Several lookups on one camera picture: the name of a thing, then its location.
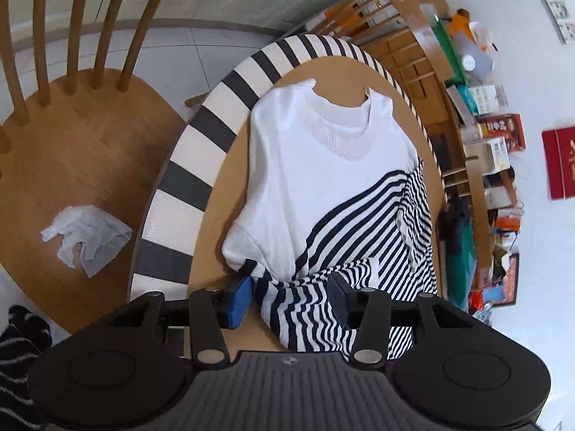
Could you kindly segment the left wooden chair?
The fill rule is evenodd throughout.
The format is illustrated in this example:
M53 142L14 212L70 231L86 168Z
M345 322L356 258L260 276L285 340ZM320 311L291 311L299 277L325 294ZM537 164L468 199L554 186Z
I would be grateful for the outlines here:
M171 105L134 75L162 0L148 0L121 69L106 65L123 0L110 0L93 67L81 69L87 0L73 0L66 71L48 75L46 0L33 0L36 92L15 65L10 0L1 0L1 63L14 111L1 128L1 263L22 291L68 332L126 302L130 250L89 278L59 261L41 232L70 205L93 204L137 229L167 153L183 131Z

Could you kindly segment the green blue knit sweater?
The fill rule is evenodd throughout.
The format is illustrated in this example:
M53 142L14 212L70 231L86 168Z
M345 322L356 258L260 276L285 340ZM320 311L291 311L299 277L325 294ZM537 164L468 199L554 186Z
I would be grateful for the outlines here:
M477 256L475 255L472 215L467 198L452 195L438 216L440 242L445 245L446 299L467 312Z

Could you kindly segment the striped white navy sweater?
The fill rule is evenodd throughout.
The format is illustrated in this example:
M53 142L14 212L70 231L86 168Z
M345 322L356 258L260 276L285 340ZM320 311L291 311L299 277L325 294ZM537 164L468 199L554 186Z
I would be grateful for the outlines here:
M330 277L411 302L437 290L425 166L393 100L357 107L313 80L272 89L249 119L247 200L222 245L248 269L260 315L295 351L349 355L357 333L336 317Z

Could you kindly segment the wooden side cabinet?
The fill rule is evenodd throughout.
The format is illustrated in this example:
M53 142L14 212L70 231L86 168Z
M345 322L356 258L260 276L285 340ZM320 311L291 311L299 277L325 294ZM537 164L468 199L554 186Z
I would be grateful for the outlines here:
M495 243L492 226L489 225L493 214L487 208L482 167L479 158L465 155L459 120L445 82L432 74L429 63L420 60L420 49L408 47L412 40L407 35L388 43L376 42L369 44L365 51L390 71L409 96L435 147L440 146L441 140L445 142L447 158L441 161L440 168L445 176L446 192L471 199L475 255L478 260L474 287L484 288L493 278Z

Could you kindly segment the crumpled white tissue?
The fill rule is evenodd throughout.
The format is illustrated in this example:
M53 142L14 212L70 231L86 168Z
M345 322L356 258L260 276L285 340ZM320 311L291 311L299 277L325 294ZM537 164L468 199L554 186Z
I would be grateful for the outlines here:
M79 262L92 278L130 242L133 230L94 205L84 205L67 206L40 235L44 242L60 236L57 257L70 269L76 269Z

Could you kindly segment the right wooden chair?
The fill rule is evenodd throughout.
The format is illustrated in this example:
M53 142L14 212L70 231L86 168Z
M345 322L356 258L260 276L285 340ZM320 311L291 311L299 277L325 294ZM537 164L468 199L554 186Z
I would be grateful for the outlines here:
M367 49L376 42L388 43L404 36L413 40L408 47L422 52L441 82L455 77L455 68L441 45L438 33L448 15L446 0L343 0L320 13L310 31L346 40Z

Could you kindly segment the red booklet on wall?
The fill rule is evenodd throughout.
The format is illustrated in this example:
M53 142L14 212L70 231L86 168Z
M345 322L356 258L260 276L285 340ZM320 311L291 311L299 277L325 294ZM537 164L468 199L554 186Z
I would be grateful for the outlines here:
M575 126L542 133L551 199L575 196Z

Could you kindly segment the wooden chair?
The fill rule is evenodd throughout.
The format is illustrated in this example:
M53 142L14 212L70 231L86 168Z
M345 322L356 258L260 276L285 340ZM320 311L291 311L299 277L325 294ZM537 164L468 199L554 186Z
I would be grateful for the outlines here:
M413 40L408 47L422 52L441 82L455 77L455 68L441 45L438 33L448 15L446 0L343 0L320 13L310 31L346 40L367 49L376 42L388 43L404 36Z
M1 0L1 63L14 111L1 128L1 263L22 291L68 332L126 302L130 250L89 278L59 261L41 232L70 205L93 204L137 229L167 153L183 131L171 105L134 75L162 0L148 0L121 69L106 65L123 0L110 0L93 67L81 69L87 0L73 0L66 71L48 75L46 0L33 0L36 92L15 65L10 0Z

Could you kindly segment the green plastic bin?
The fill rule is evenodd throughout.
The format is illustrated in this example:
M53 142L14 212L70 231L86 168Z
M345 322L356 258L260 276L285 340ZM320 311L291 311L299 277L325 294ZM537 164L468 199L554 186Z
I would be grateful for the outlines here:
M468 85L468 79L461 63L458 53L453 47L451 36L448 34L445 23L439 19L432 27L438 43L445 54L445 57L453 71L453 75L445 81L448 86L451 85Z

